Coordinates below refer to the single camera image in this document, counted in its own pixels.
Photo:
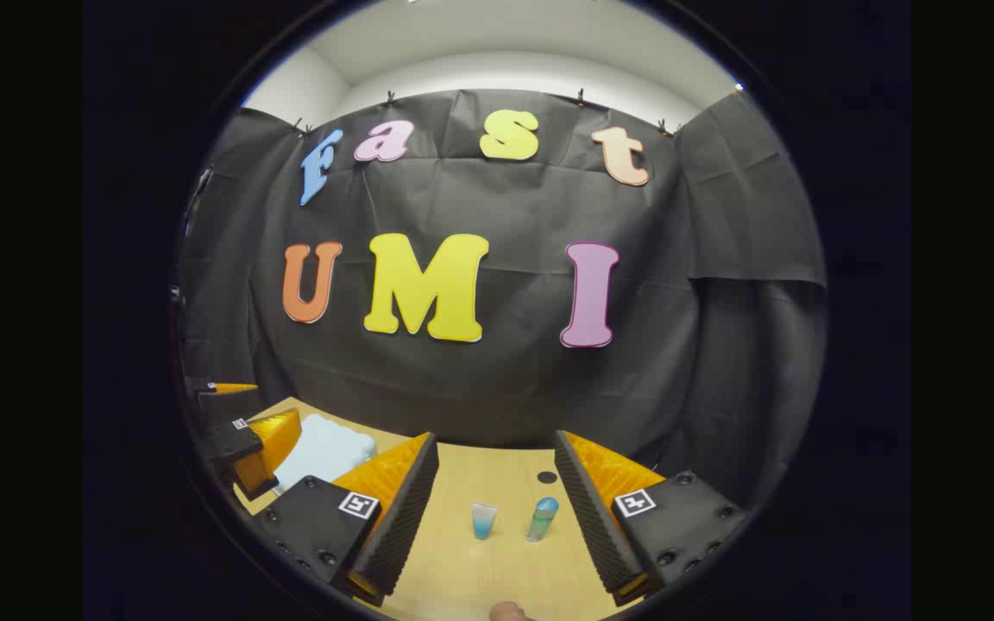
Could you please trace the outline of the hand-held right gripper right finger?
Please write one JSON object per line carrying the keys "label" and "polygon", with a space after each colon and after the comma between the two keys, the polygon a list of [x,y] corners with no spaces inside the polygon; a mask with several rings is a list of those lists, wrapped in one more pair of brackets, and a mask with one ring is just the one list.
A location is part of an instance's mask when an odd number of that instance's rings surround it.
{"label": "hand-held right gripper right finger", "polygon": [[694,580],[748,511],[690,469],[663,476],[565,430],[555,468],[605,591],[623,606]]}

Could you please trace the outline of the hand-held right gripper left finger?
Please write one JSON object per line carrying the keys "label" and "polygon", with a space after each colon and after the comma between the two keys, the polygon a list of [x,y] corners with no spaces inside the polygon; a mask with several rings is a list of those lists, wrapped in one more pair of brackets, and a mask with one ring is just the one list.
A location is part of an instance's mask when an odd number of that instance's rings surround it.
{"label": "hand-held right gripper left finger", "polygon": [[254,515],[257,537],[301,580],[380,606],[397,588],[439,469],[415,436],[332,482],[306,475]]}

